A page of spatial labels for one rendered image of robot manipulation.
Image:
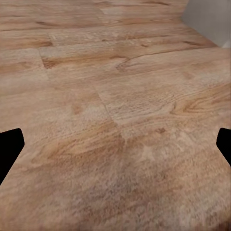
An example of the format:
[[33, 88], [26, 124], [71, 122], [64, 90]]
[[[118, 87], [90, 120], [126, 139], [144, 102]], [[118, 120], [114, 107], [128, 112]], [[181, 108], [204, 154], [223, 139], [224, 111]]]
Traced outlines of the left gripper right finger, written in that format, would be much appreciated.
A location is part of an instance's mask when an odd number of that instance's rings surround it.
[[216, 145], [231, 166], [231, 130], [220, 128]]

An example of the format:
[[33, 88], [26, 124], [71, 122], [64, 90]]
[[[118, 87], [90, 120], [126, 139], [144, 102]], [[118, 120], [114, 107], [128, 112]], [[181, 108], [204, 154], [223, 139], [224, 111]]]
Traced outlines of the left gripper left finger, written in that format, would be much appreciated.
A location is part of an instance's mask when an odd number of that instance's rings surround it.
[[25, 146], [20, 128], [0, 133], [0, 184], [4, 181]]

